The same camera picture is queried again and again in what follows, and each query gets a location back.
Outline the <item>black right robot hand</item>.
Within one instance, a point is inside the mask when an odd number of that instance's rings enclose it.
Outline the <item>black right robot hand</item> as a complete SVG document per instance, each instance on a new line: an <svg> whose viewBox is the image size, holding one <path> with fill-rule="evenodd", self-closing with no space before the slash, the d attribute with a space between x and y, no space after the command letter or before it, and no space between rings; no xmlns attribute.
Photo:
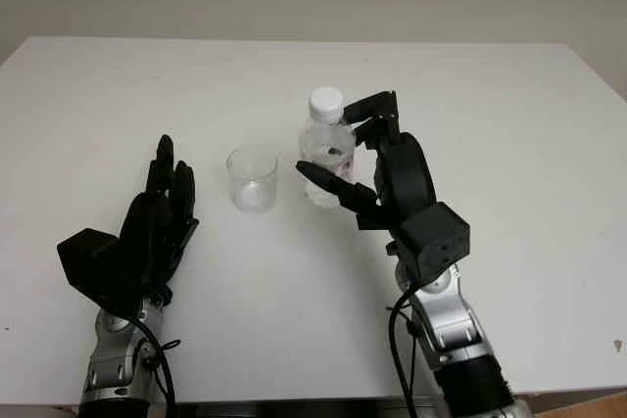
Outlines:
<svg viewBox="0 0 627 418"><path fill-rule="evenodd" d="M296 168L354 212L360 230L386 230L406 244L427 245L432 235L420 218L436 204L435 189L417 140L400 130L396 93L360 99L344 109L343 118L358 126L356 143L377 154L375 188L349 183L316 163L299 161Z"/></svg>

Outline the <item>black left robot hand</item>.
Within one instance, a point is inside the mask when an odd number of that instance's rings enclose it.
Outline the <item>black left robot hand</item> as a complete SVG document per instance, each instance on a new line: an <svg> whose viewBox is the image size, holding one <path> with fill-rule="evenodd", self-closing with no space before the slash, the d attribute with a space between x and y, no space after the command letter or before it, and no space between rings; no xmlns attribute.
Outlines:
<svg viewBox="0 0 627 418"><path fill-rule="evenodd" d="M193 168L174 159L172 139L164 134L145 190L132 200L120 232L134 289L157 305L171 302L169 280L199 224L194 206Z"/></svg>

